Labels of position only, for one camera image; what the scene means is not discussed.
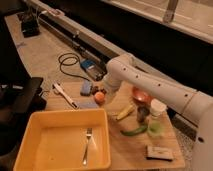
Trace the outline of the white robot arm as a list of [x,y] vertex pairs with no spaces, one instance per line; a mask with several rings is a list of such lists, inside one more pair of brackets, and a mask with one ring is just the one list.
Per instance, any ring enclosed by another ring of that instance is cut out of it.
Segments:
[[194,123],[197,135],[192,156],[193,171],[213,171],[213,97],[134,67],[135,57],[126,53],[111,59],[103,86],[107,92],[119,90],[126,81],[157,98]]

